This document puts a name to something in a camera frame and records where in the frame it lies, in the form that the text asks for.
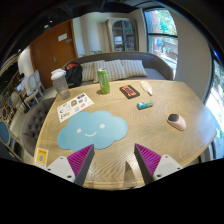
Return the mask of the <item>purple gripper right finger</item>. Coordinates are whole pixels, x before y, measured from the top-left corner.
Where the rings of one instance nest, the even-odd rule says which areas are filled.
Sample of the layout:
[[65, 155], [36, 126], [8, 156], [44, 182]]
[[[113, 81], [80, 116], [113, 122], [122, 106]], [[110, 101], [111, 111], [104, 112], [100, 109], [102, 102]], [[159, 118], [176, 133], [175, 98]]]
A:
[[160, 180], [182, 169], [182, 166], [171, 156], [159, 155], [140, 144], [135, 145], [134, 154], [145, 184]]

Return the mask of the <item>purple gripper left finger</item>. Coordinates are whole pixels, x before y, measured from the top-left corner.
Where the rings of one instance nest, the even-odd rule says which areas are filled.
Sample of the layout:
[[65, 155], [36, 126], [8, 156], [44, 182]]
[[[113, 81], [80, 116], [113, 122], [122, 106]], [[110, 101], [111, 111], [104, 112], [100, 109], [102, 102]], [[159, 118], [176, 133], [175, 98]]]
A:
[[68, 157], [59, 156], [46, 170], [79, 186], [84, 184], [94, 157], [94, 145], [86, 146]]

